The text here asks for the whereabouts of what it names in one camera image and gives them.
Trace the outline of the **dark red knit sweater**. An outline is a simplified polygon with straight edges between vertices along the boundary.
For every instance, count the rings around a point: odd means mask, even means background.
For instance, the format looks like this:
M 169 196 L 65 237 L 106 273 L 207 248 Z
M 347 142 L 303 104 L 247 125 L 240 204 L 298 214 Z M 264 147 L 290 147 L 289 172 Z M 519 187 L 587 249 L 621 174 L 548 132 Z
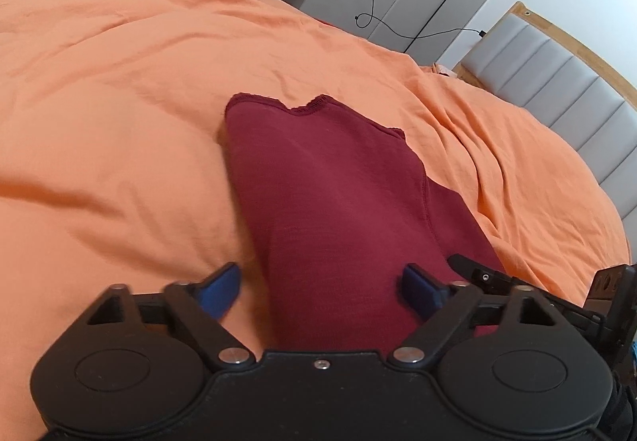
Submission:
M 285 350 L 380 350 L 419 317 L 399 293 L 417 264 L 442 283 L 455 254 L 501 262 L 462 197 L 433 181 L 400 129 L 328 96 L 288 108 L 233 96 L 230 178 Z

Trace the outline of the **grey padded wooden headboard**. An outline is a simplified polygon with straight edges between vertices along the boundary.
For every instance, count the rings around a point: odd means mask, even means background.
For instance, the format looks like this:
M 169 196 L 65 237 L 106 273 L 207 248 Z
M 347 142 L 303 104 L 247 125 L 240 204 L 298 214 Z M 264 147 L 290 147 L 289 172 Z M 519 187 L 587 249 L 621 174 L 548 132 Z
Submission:
M 617 70 L 518 1 L 453 71 L 569 143 L 636 233 L 636 88 Z

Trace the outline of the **orange bed blanket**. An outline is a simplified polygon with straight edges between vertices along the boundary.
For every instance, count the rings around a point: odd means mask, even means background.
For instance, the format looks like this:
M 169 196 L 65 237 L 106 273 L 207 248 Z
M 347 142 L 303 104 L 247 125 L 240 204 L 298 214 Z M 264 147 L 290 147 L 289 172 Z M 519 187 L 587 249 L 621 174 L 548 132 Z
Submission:
M 238 94 L 328 96 L 400 129 L 501 269 L 569 301 L 631 258 L 590 169 L 527 111 L 282 1 L 1 0 L 3 439 L 43 434 L 31 370 L 113 283 L 154 292 L 234 261 L 227 328 L 279 347 L 229 172 Z

